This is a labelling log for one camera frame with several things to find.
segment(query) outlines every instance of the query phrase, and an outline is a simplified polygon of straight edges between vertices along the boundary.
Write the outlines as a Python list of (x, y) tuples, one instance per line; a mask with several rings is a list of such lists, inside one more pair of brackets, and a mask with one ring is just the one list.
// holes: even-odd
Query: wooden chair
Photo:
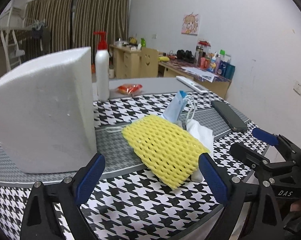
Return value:
[(140, 57), (140, 77), (157, 77), (158, 50), (142, 47)]

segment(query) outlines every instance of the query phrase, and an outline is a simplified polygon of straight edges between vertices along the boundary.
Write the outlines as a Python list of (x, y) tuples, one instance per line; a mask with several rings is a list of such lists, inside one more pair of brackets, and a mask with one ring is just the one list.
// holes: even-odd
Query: wall picture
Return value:
[(198, 35), (200, 15), (199, 14), (185, 14), (181, 33)]

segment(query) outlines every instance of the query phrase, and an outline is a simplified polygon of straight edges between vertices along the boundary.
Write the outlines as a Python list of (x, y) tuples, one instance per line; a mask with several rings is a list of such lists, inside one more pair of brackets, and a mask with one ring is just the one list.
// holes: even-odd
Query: paper sheet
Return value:
[(213, 82), (214, 77), (217, 77), (217, 75), (206, 71), (206, 70), (202, 70), (200, 68), (195, 68), (195, 67), (182, 67), (182, 69), (185, 72), (191, 73), (191, 74), (195, 74), (197, 76), (200, 76), (202, 78), (204, 78), (205, 80), (209, 81), (209, 82)]

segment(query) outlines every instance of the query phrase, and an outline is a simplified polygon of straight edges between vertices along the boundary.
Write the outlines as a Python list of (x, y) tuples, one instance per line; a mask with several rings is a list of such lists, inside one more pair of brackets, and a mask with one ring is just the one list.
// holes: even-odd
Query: blue gripper pad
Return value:
[(227, 181), (229, 175), (220, 170), (208, 153), (199, 156), (198, 166), (216, 201), (226, 206), (231, 188), (230, 182)]
[(105, 157), (103, 155), (99, 155), (82, 181), (78, 184), (75, 195), (76, 205), (87, 203), (92, 191), (100, 179), (100, 176), (103, 174), (105, 164)]
[(277, 140), (277, 137), (260, 129), (260, 128), (254, 128), (252, 130), (252, 135), (260, 140), (260, 141), (263, 141), (271, 146), (275, 146), (275, 145), (278, 145), (278, 140)]

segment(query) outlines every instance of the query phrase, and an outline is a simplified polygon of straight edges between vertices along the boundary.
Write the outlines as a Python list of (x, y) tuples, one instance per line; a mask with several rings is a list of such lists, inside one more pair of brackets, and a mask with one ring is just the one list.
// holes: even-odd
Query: green bottle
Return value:
[(141, 46), (142, 47), (146, 47), (146, 41), (145, 41), (145, 39), (144, 38), (141, 38)]

